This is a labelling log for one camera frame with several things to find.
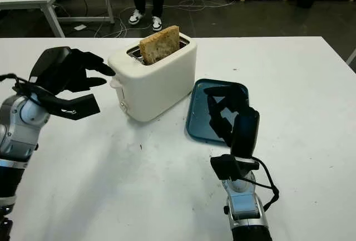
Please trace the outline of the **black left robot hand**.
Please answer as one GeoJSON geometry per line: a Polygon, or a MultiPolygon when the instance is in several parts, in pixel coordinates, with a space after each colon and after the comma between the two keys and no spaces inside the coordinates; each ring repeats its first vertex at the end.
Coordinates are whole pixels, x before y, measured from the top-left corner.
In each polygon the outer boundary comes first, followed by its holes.
{"type": "Polygon", "coordinates": [[[53,47],[42,52],[29,75],[29,82],[53,95],[64,90],[88,91],[106,83],[101,77],[87,77],[87,70],[108,77],[115,75],[115,71],[100,56],[66,46],[53,47]]]}

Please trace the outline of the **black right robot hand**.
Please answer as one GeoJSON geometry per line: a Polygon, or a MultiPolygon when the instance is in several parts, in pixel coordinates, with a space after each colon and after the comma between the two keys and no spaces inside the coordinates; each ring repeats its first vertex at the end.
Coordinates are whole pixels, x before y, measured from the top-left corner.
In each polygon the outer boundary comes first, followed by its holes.
{"type": "Polygon", "coordinates": [[[249,105],[248,90],[240,83],[204,89],[210,115],[209,125],[230,148],[231,155],[252,157],[260,115],[249,105]]]}

